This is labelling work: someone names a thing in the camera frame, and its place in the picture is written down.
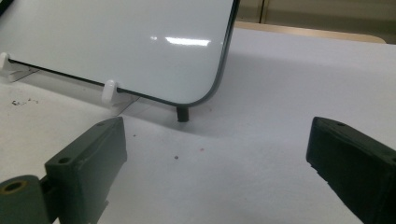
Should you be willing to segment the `white whiteboard holder clip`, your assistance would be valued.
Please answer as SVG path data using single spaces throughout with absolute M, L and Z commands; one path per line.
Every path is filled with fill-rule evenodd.
M 135 102 L 138 97 L 130 93 L 118 91 L 119 83 L 110 79 L 105 83 L 101 101 L 111 109 L 122 109 Z
M 36 68 L 19 63 L 13 63 L 9 54 L 0 53 L 0 75 L 7 77 L 10 82 L 18 81 L 37 72 Z

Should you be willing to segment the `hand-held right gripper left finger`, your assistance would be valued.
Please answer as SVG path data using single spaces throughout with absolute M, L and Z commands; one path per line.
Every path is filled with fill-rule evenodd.
M 127 162 L 123 118 L 93 125 L 45 163 L 47 178 L 59 190 L 62 224 L 96 224 L 107 195 Z

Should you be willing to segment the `wooden table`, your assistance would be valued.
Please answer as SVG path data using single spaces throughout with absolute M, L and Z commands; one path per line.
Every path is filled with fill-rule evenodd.
M 236 28 L 241 28 L 241 29 L 273 32 L 273 33 L 288 34 L 288 35 L 302 35 L 302 36 L 359 41 L 359 42 L 367 42 L 367 43 L 378 43 L 378 44 L 386 43 L 384 39 L 373 35 L 314 30 L 314 29 L 279 26 L 279 25 L 245 22 L 245 21 L 236 21 L 234 23 L 234 26 Z

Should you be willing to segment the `black whiteboard stand peg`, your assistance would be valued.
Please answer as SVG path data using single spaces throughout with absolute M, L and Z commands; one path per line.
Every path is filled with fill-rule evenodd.
M 187 107 L 177 107 L 177 121 L 188 122 L 190 120 L 190 113 Z

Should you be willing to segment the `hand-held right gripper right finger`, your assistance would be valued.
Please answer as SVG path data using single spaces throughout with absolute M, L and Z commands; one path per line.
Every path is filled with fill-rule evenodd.
M 363 224 L 396 224 L 396 150 L 315 117 L 306 160 Z

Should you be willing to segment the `white magnetic whiteboard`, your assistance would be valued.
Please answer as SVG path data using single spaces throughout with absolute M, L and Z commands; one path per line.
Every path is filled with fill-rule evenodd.
M 173 106 L 221 81 L 239 0 L 1 0 L 0 53 Z

